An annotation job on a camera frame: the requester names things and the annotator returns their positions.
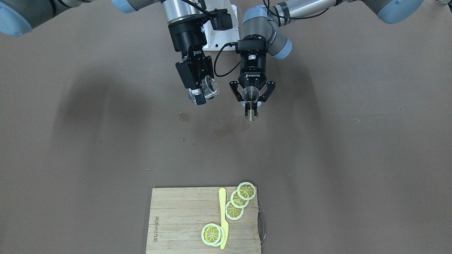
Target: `yellow knife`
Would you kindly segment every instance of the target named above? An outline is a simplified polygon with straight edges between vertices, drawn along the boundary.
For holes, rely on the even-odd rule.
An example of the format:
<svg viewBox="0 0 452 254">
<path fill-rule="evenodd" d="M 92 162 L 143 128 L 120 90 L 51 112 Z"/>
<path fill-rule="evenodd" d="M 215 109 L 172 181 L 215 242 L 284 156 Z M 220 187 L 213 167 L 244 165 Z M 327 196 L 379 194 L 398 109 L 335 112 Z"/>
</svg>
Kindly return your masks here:
<svg viewBox="0 0 452 254">
<path fill-rule="evenodd" d="M 226 189 L 220 188 L 218 191 L 218 196 L 220 197 L 220 214 L 221 214 L 221 227 L 225 231 L 225 240 L 220 245 L 220 249 L 224 249 L 227 241 L 227 236 L 229 234 L 229 223 L 226 221 Z"/>
</svg>

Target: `cutting board handle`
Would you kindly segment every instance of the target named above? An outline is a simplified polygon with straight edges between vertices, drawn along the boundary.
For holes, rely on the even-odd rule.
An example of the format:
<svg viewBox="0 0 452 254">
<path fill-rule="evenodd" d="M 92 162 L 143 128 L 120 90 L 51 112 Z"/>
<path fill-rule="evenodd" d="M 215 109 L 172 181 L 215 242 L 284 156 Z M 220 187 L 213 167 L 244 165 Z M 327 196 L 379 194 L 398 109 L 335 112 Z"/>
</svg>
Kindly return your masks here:
<svg viewBox="0 0 452 254">
<path fill-rule="evenodd" d="M 259 232 L 260 246 L 262 247 L 265 237 L 267 236 L 267 224 L 265 224 L 265 216 L 262 213 L 262 211 L 260 210 L 260 207 L 257 207 L 257 209 L 258 209 L 257 218 L 258 218 L 258 220 L 260 219 L 260 221 L 261 221 L 261 223 L 259 223 L 259 221 L 257 223 L 257 230 Z"/>
</svg>

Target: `bamboo cutting board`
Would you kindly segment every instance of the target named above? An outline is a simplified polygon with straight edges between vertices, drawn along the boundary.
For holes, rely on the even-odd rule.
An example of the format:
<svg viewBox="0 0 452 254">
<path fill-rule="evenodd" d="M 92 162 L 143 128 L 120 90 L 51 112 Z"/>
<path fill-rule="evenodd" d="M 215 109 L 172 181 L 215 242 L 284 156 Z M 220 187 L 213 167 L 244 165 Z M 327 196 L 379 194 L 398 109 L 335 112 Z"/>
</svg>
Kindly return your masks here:
<svg viewBox="0 0 452 254">
<path fill-rule="evenodd" d="M 152 189 L 146 254 L 261 254 L 257 195 L 240 219 L 227 219 L 225 249 L 202 242 L 201 230 L 207 223 L 220 225 L 220 188 Z M 226 202 L 235 189 L 226 187 Z"/>
</svg>

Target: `black cable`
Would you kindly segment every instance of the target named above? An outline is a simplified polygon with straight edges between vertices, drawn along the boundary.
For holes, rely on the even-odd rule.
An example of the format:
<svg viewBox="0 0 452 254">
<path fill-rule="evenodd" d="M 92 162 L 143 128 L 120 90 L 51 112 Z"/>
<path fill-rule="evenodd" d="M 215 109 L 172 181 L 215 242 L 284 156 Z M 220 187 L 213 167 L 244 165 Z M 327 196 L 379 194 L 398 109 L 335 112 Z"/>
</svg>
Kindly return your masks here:
<svg viewBox="0 0 452 254">
<path fill-rule="evenodd" d="M 187 3 L 187 4 L 191 5 L 191 6 L 193 6 L 195 9 L 199 10 L 200 12 L 204 13 L 204 14 L 207 15 L 207 16 L 211 16 L 211 17 L 215 16 L 215 14 L 213 14 L 213 13 L 211 13 L 211 12 L 208 12 L 208 11 L 204 10 L 203 8 L 199 7 L 197 4 L 193 3 L 193 2 L 190 1 L 190 0 L 181 0 L 181 1 L 184 2 L 184 3 Z"/>
<path fill-rule="evenodd" d="M 54 18 L 57 15 L 57 6 L 55 5 L 55 2 L 53 0 L 49 0 L 49 2 L 52 6 L 52 18 Z"/>
<path fill-rule="evenodd" d="M 274 13 L 273 11 L 270 10 L 270 0 L 267 0 L 267 3 L 266 3 L 265 0 L 264 0 L 264 5 L 265 5 L 265 7 L 267 8 L 267 12 L 271 13 L 273 16 L 275 16 L 275 17 L 277 17 L 277 18 L 286 19 L 286 17 L 280 16 L 280 15 L 278 15 L 278 14 L 276 14 L 276 13 Z M 314 16 L 303 17 L 303 18 L 292 18 L 292 17 L 290 17 L 290 19 L 293 19 L 293 20 L 299 20 L 299 19 L 311 19 L 311 18 L 315 18 L 315 17 L 318 17 L 318 16 L 322 15 L 322 14 L 325 13 L 326 11 L 328 11 L 328 9 L 329 9 L 329 8 L 326 8 L 324 11 L 322 11 L 321 13 L 319 13 L 319 14 L 317 14 L 317 15 L 314 15 Z"/>
<path fill-rule="evenodd" d="M 231 72 L 233 72 L 233 71 L 240 65 L 240 61 L 239 61 L 239 62 L 234 66 L 234 68 L 232 68 L 232 70 L 230 70 L 230 71 L 227 72 L 226 74 L 223 74 L 223 75 L 218 75 L 218 74 L 217 74 L 217 61 L 218 61 L 218 58 L 220 57 L 221 52 L 222 52 L 223 49 L 225 49 L 227 46 L 233 46 L 233 45 L 234 45 L 234 43 L 232 43 L 232 42 L 226 43 L 225 45 L 223 45 L 223 46 L 221 47 L 220 51 L 218 52 L 217 56 L 215 57 L 215 61 L 213 62 L 213 73 L 215 73 L 215 76 L 217 76 L 217 77 L 224 77 L 224 76 L 227 76 L 227 75 L 229 75 Z"/>
</svg>

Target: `yellow lemon slice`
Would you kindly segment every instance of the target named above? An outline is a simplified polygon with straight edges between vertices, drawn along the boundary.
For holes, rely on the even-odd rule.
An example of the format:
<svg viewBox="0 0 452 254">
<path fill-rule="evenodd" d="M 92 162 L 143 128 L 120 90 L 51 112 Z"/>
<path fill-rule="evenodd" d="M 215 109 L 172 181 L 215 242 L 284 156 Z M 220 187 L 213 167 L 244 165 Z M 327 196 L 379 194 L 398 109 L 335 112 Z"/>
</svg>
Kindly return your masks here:
<svg viewBox="0 0 452 254">
<path fill-rule="evenodd" d="M 205 225 L 201 231 L 201 239 L 209 246 L 216 245 L 221 239 L 220 226 L 214 223 Z"/>
<path fill-rule="evenodd" d="M 243 215 L 243 208 L 236 208 L 235 206 L 232 205 L 231 201 L 229 201 L 226 204 L 226 217 L 228 217 L 230 220 L 236 221 L 238 219 L 240 219 Z"/>
<path fill-rule="evenodd" d="M 243 200 L 251 200 L 256 196 L 256 187 L 252 183 L 243 182 L 237 187 L 237 195 Z"/>
<path fill-rule="evenodd" d="M 237 194 L 237 190 L 235 190 L 231 194 L 231 204 L 236 208 L 245 208 L 245 206 L 247 206 L 249 202 L 250 202 L 249 200 L 241 199 Z"/>
<path fill-rule="evenodd" d="M 213 247 L 218 247 L 225 241 L 226 233 L 225 233 L 224 229 L 221 226 L 220 226 L 220 232 L 221 232 L 221 239 L 216 245 L 212 245 Z"/>
</svg>

